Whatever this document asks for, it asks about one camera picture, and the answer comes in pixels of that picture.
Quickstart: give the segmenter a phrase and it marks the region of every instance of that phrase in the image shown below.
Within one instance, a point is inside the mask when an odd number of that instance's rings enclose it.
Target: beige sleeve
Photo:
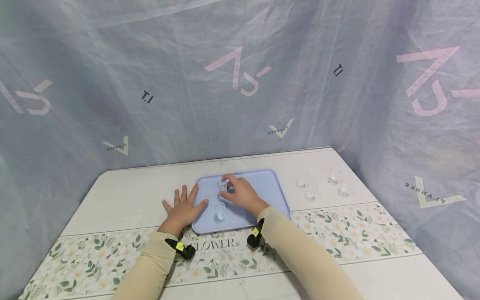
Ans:
[[[268,207],[262,236],[297,276],[311,300],[363,300],[347,274],[328,252],[277,209]]]
[[[165,239],[178,240],[171,234],[155,232],[113,294],[112,300],[158,299],[176,253]]]

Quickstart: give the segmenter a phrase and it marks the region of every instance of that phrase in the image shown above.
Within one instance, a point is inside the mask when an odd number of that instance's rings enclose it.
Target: small cup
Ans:
[[[225,219],[225,203],[218,202],[214,206],[216,218],[220,221]]]
[[[340,195],[340,196],[347,196],[348,195],[348,191],[350,189],[350,187],[352,186],[352,182],[349,181],[349,180],[346,180],[345,178],[342,178],[340,180],[340,183],[338,185],[338,189],[337,189],[337,193]]]
[[[306,181],[308,178],[308,174],[305,172],[298,172],[297,173],[297,178],[296,178],[296,184],[299,188],[303,188],[306,185]]]
[[[317,192],[317,190],[318,185],[314,183],[308,183],[305,190],[305,198],[307,198],[307,200],[313,200],[315,198],[315,193]]]
[[[216,186],[218,187],[218,193],[220,194],[220,192],[226,192],[227,191],[227,185],[228,185],[228,181],[221,181],[219,180],[217,183],[216,183]]]
[[[338,180],[340,179],[340,174],[342,174],[342,170],[335,167],[331,167],[330,175],[328,175],[328,182],[331,184],[337,183]]]

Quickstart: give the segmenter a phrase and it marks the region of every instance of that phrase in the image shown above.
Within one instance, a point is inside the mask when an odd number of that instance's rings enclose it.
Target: table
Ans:
[[[333,166],[353,182],[347,197],[339,196],[326,180]],[[378,203],[337,152],[330,147],[316,148],[107,171],[97,179],[61,236],[158,226],[167,216],[161,200],[172,202],[175,188],[186,184],[190,190],[199,177],[208,174],[258,168],[276,172],[292,212]],[[303,190],[296,187],[295,176],[299,171],[307,172],[310,180],[318,183],[315,200],[305,199]],[[420,250],[407,256],[347,262],[342,267],[366,300],[462,300]],[[192,295],[208,300],[308,298],[295,276],[286,272],[166,287],[161,299],[189,299]]]

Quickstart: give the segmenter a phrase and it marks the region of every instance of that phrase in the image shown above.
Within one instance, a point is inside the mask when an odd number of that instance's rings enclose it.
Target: backdrop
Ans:
[[[1,298],[107,169],[332,145],[480,299],[479,13],[470,0],[1,1]]]

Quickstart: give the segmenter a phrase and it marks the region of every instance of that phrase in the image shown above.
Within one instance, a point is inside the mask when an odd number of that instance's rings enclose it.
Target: blue tray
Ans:
[[[286,217],[290,218],[290,208],[283,195],[282,188],[273,170],[261,169],[234,173],[235,177],[244,177],[257,192],[258,196],[271,206],[277,208]],[[192,229],[200,234],[234,230],[251,227],[257,224],[255,217],[246,210],[223,200],[225,203],[225,219],[220,221],[215,216],[214,206],[221,201],[218,197],[216,183],[222,179],[222,174],[201,177],[197,180],[198,192],[194,205],[203,199],[208,199],[208,206],[192,223]]]

